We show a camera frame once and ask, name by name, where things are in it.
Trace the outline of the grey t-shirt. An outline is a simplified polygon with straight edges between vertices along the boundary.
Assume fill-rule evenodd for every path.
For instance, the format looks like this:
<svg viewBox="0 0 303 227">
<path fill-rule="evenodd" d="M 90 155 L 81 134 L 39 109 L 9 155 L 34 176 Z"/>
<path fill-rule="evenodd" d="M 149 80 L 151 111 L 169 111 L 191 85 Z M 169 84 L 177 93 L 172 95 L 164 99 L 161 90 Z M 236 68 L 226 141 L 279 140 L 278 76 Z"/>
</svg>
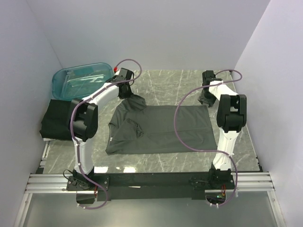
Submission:
<svg viewBox="0 0 303 227">
<path fill-rule="evenodd" d="M 147 105 L 141 96 L 123 100 L 109 122 L 108 155 L 189 152 L 184 145 L 217 148 L 206 106 Z"/>
</svg>

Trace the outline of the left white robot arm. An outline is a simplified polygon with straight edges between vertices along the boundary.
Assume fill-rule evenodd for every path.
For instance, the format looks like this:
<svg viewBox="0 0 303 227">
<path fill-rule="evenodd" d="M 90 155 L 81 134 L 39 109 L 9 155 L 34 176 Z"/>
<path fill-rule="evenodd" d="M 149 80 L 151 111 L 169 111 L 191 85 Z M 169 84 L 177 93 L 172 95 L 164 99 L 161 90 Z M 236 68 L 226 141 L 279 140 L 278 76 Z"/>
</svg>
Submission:
<svg viewBox="0 0 303 227">
<path fill-rule="evenodd" d="M 130 97 L 133 93 L 129 83 L 134 80 L 133 71 L 121 68 L 97 91 L 71 102 L 69 128 L 75 150 L 74 173 L 81 174 L 78 185 L 84 190 L 91 189 L 95 183 L 90 175 L 94 172 L 91 139 L 98 130 L 99 109 L 117 97 Z"/>
</svg>

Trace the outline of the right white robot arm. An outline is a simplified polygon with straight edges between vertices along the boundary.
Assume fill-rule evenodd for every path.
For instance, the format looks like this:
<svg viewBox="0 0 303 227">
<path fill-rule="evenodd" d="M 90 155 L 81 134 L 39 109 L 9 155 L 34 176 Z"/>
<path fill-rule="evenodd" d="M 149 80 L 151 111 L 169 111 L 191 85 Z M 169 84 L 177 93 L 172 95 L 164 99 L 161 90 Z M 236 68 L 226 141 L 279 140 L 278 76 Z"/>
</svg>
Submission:
<svg viewBox="0 0 303 227">
<path fill-rule="evenodd" d="M 203 90 L 198 98 L 201 104 L 212 107 L 219 102 L 216 122 L 219 127 L 219 141 L 211 169 L 208 184 L 218 189 L 225 183 L 232 183 L 233 150 L 236 139 L 247 122 L 247 97 L 232 91 L 222 79 L 218 79 L 212 70 L 202 73 Z"/>
</svg>

